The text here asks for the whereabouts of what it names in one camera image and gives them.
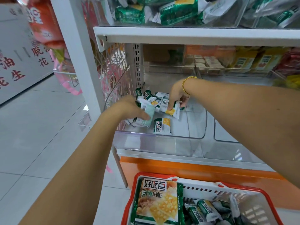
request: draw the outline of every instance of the person's left hand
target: person's left hand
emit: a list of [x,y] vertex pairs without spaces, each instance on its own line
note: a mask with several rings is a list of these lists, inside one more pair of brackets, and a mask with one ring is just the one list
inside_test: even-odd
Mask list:
[[131,95],[126,95],[119,99],[111,109],[114,109],[114,112],[120,114],[122,120],[135,117],[150,120],[150,116],[135,104],[135,99]]

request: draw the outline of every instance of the hand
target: hand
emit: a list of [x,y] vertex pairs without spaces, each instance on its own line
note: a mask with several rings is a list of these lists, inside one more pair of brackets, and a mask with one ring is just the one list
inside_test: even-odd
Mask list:
[[135,99],[131,95],[126,95],[119,99],[110,109],[114,109],[116,114],[120,114],[121,120],[135,117],[150,120],[150,116],[135,104]]
[[179,100],[180,107],[186,106],[188,102],[189,96],[183,91],[182,82],[184,79],[177,81],[171,89],[170,97],[169,97],[169,106],[168,110],[172,110],[174,106],[174,102]]

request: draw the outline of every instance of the person's right hand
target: person's right hand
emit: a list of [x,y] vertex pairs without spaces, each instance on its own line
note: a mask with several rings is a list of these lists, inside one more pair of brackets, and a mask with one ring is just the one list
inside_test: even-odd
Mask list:
[[182,88],[183,81],[184,81],[184,79],[181,79],[172,86],[170,96],[169,96],[168,110],[172,110],[172,108],[174,106],[174,102],[177,100],[181,101],[180,107],[183,107],[186,105],[186,103],[189,99],[189,96],[188,96],[188,94],[186,94],[183,91],[183,88]]

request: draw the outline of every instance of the white metal post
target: white metal post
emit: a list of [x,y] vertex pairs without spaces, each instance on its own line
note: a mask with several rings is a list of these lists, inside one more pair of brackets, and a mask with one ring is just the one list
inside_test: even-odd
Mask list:
[[[88,105],[93,125],[103,111],[105,101],[81,0],[51,0],[51,3]],[[119,163],[119,157],[114,147],[112,149],[107,165],[113,173],[107,173],[107,176],[109,175],[108,178],[115,180],[112,187],[126,188],[127,183]]]

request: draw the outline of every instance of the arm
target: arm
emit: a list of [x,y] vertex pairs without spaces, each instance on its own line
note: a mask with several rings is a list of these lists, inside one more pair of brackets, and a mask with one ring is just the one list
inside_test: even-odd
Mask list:
[[149,119],[132,96],[103,112],[19,224],[93,224],[115,130],[134,117]]
[[[172,87],[169,104],[186,95],[182,82]],[[193,78],[184,89],[236,140],[300,188],[300,91]]]

